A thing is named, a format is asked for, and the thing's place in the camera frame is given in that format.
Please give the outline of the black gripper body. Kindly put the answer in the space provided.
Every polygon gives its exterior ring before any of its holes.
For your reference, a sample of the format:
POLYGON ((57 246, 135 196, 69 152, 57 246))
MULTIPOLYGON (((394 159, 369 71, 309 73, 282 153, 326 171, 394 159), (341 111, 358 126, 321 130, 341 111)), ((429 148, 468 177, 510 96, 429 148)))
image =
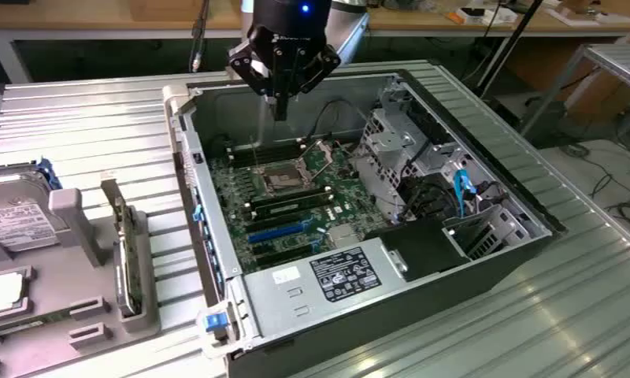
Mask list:
POLYGON ((268 54, 276 40, 304 47, 308 54, 318 54, 326 47, 329 13, 330 1, 254 1, 248 31, 250 48, 257 54, 268 54))

